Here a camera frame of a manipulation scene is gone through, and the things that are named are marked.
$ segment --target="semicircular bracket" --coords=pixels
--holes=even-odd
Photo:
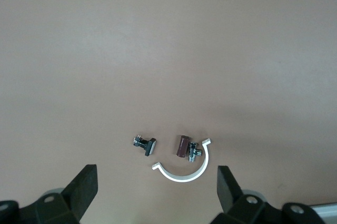
[[[200,177],[202,175],[202,173],[204,173],[204,171],[207,168],[207,165],[209,163],[209,151],[207,149],[207,145],[211,143],[211,139],[208,138],[206,140],[204,140],[202,142],[202,147],[204,148],[205,151],[205,159],[203,164],[201,165],[201,167],[195,171],[194,173],[190,174],[190,175],[186,175],[186,176],[177,176],[174,174],[171,174],[170,172],[168,172],[167,170],[165,170],[165,168],[162,166],[162,164],[160,162],[152,165],[152,169],[159,169],[160,172],[167,177],[168,179],[174,181],[174,182],[180,182],[180,183],[185,183],[185,182],[190,182],[193,181],[195,179],[197,179],[198,177]]]

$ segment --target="bolt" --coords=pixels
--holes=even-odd
[[[8,208],[8,204],[3,204],[0,206],[0,211],[6,210]]]
[[[250,204],[257,204],[257,199],[255,198],[255,197],[253,197],[253,196],[248,196],[247,198],[246,198],[246,200],[248,201],[248,203],[250,203]]]
[[[52,202],[54,199],[55,199],[54,196],[49,196],[49,197],[44,199],[44,202],[45,203]]]
[[[300,207],[300,206],[297,206],[297,205],[295,205],[295,204],[293,204],[293,205],[290,207],[290,209],[291,209],[293,212],[295,212],[295,213],[299,213],[299,214],[303,214],[303,213],[304,213],[303,208]]]

